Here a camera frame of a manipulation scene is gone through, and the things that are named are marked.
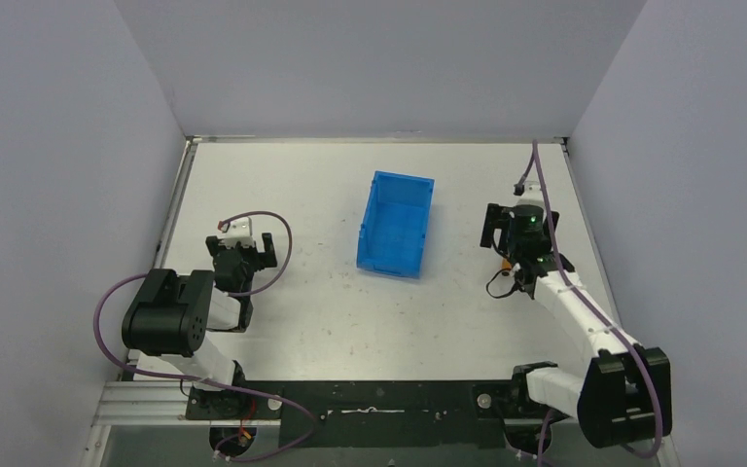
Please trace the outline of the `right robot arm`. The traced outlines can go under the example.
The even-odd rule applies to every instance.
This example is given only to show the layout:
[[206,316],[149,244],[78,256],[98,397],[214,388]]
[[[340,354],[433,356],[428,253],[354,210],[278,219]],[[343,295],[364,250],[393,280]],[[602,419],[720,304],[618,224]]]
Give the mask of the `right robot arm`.
[[509,402],[519,415],[548,411],[579,422],[595,448],[659,443],[671,433],[671,366],[658,347],[631,337],[586,293],[574,266],[553,246],[556,216],[536,204],[486,207],[480,247],[506,263],[513,293],[541,305],[587,368],[575,376],[553,362],[515,367]]

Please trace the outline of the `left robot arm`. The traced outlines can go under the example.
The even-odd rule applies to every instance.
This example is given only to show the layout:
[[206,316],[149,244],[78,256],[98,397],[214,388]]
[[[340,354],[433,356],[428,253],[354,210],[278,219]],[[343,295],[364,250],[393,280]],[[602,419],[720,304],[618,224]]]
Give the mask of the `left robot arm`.
[[250,297],[257,272],[277,267],[271,233],[221,233],[205,239],[212,269],[181,275],[151,269],[122,324],[124,344],[173,365],[192,378],[193,407],[220,418],[236,419],[254,398],[242,385],[240,364],[209,338],[211,332],[243,333],[254,307]]

